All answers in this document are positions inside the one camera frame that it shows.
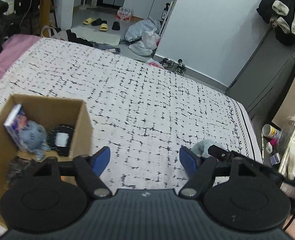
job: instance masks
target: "black circular disk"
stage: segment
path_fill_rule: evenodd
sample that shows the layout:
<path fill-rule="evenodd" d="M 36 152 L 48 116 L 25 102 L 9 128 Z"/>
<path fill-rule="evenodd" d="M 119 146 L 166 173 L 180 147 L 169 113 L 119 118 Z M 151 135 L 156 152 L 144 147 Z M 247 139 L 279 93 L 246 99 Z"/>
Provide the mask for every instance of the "black circular disk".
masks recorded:
<path fill-rule="evenodd" d="M 282 225 L 290 210 L 288 197 L 276 185 L 247 176 L 209 189 L 203 204 L 223 226 L 251 232 Z"/>
<path fill-rule="evenodd" d="M 86 207 L 83 190 L 44 176 L 19 181 L 0 201 L 1 215 L 8 227 L 30 233 L 64 228 L 75 222 Z"/>

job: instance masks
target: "white wire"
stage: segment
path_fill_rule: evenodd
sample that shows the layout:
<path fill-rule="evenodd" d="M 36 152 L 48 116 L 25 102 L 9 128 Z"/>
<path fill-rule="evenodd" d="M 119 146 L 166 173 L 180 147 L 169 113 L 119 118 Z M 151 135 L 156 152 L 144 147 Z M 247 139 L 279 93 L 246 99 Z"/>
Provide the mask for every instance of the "white wire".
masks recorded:
<path fill-rule="evenodd" d="M 21 24 L 22 24 L 24 18 L 26 17 L 26 15 L 27 15 L 28 12 L 30 11 L 30 9 L 31 9 L 31 5 L 32 5 L 32 0 L 30 1 L 30 6 L 29 6 L 28 10 L 27 10 L 26 13 L 24 14 L 24 16 L 23 16 L 23 18 L 22 18 L 22 20 L 21 20 L 21 22 L 20 22 L 20 26 L 21 26 Z"/>

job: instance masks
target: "yellow slipper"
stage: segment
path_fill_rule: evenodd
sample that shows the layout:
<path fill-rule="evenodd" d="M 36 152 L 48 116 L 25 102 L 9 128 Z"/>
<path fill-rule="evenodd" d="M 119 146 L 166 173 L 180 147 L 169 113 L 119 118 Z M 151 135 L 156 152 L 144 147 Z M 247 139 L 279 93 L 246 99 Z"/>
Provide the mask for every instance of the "yellow slipper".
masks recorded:
<path fill-rule="evenodd" d="M 102 23 L 100 26 L 100 31 L 102 32 L 108 31 L 108 25 L 106 23 Z"/>
<path fill-rule="evenodd" d="M 92 19 L 92 18 L 87 18 L 86 20 L 84 20 L 83 24 L 85 25 L 90 25 L 92 22 L 94 22 L 95 19 Z"/>

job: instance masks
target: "wooden table leg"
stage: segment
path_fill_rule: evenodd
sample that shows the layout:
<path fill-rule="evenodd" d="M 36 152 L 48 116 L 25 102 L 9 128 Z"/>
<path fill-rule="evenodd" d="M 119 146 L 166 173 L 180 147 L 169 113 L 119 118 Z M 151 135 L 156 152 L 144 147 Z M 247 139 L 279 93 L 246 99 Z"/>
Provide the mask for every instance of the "wooden table leg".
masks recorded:
<path fill-rule="evenodd" d="M 50 9 L 51 0 L 40 0 L 40 32 L 45 25 L 49 26 L 50 24 Z M 44 31 L 43 35 L 48 37 L 49 33 Z"/>

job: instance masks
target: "pink blanket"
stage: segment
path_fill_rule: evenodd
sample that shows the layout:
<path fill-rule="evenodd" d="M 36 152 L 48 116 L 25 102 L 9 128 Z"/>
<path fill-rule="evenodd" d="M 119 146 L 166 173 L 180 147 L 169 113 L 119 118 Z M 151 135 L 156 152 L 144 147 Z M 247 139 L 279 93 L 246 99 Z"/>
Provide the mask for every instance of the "pink blanket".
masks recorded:
<path fill-rule="evenodd" d="M 0 79 L 11 65 L 40 37 L 34 35 L 16 34 L 3 43 L 0 53 Z"/>

